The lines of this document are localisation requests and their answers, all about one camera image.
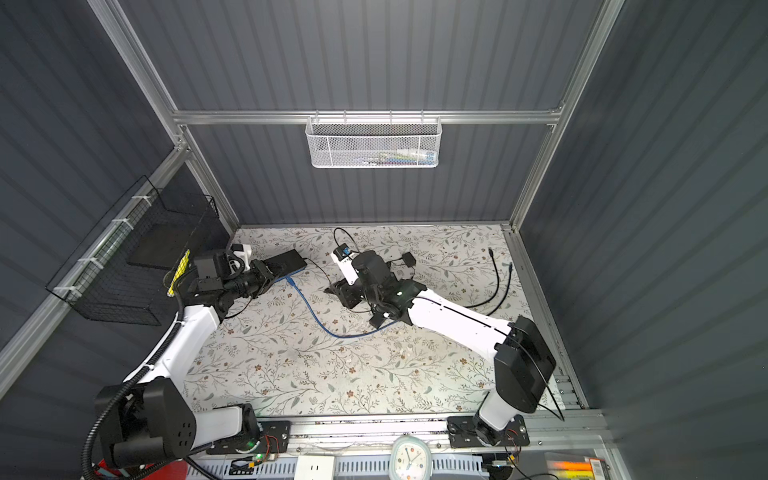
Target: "yellow strip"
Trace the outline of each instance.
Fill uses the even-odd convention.
[[[176,269],[176,275],[174,275],[174,281],[170,283],[170,288],[168,289],[168,296],[174,295],[174,285],[176,284],[176,280],[187,270],[187,264],[190,261],[190,251],[187,250],[187,252],[184,254],[184,257],[182,257],[181,261],[179,262],[179,267]]]

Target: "clock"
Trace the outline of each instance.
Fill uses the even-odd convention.
[[[389,459],[389,479],[427,480],[431,476],[432,453],[429,447],[409,435],[397,439]]]

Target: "floral pattern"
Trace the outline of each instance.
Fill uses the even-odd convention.
[[[394,263],[396,275],[413,274],[445,298],[465,305],[493,293],[490,247],[502,286],[496,300],[477,310],[491,310],[504,291],[511,258],[499,226],[347,230],[360,248],[373,249],[385,260],[412,252],[415,272]],[[332,232],[246,229],[237,232],[235,242],[253,245],[258,258],[296,248],[336,281],[342,275],[330,258],[336,246]],[[337,235],[352,244],[342,232]],[[348,335],[372,329],[370,314],[359,313],[364,304],[354,312],[343,308],[334,295],[323,292],[328,280],[311,263],[294,280],[332,332]],[[244,306],[245,300],[238,300],[231,312]],[[513,270],[509,295],[494,316],[514,319],[518,314],[531,315]],[[316,324],[301,296],[281,281],[239,316],[224,320],[187,372],[184,394],[197,411],[251,402],[257,415],[465,412],[476,410],[493,386],[491,363],[430,330],[398,323],[371,336],[334,339]],[[542,398],[542,404],[554,408],[549,398]]]

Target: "white electrical socket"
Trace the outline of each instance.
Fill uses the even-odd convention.
[[[301,480],[333,480],[333,466],[336,457],[322,455],[301,455],[296,461],[294,478]]]

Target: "clock face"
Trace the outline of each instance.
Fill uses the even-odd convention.
[[[401,442],[392,452],[396,478],[399,480],[426,480],[430,470],[428,452],[424,447],[408,441]]]

